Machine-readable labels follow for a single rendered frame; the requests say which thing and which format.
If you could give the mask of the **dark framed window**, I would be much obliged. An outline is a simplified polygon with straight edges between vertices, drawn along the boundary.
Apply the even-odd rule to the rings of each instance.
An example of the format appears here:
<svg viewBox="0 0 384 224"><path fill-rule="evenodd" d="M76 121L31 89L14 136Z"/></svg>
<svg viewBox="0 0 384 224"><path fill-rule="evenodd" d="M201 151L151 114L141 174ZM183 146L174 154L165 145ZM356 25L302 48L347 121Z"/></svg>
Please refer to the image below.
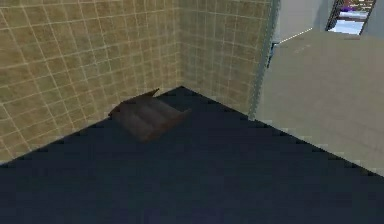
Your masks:
<svg viewBox="0 0 384 224"><path fill-rule="evenodd" d="M334 0L325 30L361 35L376 2L377 0Z"/></svg>

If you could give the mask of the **beige room door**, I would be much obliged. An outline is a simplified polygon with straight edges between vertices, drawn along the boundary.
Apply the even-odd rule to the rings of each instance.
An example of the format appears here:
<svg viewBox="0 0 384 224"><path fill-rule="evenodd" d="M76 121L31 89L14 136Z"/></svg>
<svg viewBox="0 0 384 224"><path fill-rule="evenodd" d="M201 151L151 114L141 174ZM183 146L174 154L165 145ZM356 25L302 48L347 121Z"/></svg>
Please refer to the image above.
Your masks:
<svg viewBox="0 0 384 224"><path fill-rule="evenodd" d="M311 30L278 44L255 118L384 177L384 39Z"/></svg>

